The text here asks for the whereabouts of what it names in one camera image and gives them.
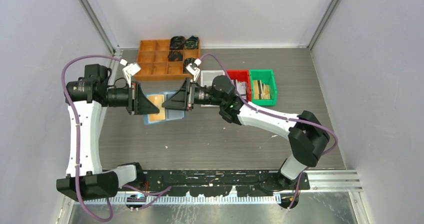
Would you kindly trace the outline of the blue leather card holder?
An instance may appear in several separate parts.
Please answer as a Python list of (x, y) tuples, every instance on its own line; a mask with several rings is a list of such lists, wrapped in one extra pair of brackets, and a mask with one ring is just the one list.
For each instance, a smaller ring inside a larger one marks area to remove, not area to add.
[(183, 110), (173, 110), (162, 107), (162, 104), (176, 92), (176, 90), (172, 90), (146, 94), (148, 100), (151, 101), (159, 109), (159, 113), (145, 115), (145, 125), (153, 125), (162, 122), (181, 120), (185, 118), (186, 113)]

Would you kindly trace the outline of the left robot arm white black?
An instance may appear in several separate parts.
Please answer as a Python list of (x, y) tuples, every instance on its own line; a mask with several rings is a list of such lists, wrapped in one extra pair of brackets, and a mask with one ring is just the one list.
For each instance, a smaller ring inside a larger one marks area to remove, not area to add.
[(120, 88), (109, 86), (111, 71), (100, 64), (89, 64), (84, 68), (83, 77), (66, 85), (77, 114), (71, 107), (68, 109), (72, 135), (70, 157), (65, 178), (57, 179), (56, 189), (74, 201), (78, 200), (76, 184), (79, 184), (84, 201), (114, 197), (124, 185), (138, 191), (146, 184), (146, 176), (138, 162), (121, 164), (110, 170), (101, 165), (99, 121), (104, 108), (124, 107), (130, 115), (160, 112), (144, 95), (139, 83), (133, 81)]

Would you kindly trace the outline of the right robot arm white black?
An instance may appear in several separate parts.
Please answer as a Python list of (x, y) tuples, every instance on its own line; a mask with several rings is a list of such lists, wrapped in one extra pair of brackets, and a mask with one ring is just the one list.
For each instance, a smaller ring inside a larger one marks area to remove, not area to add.
[(218, 106), (219, 115), (228, 123), (256, 127), (288, 140), (291, 155), (276, 177), (279, 186), (286, 190), (297, 183), (302, 171), (317, 165), (330, 141), (329, 131), (312, 112), (289, 114), (262, 108), (241, 97), (225, 75), (216, 76), (210, 86), (200, 86), (187, 78), (162, 107), (189, 111), (194, 105)]

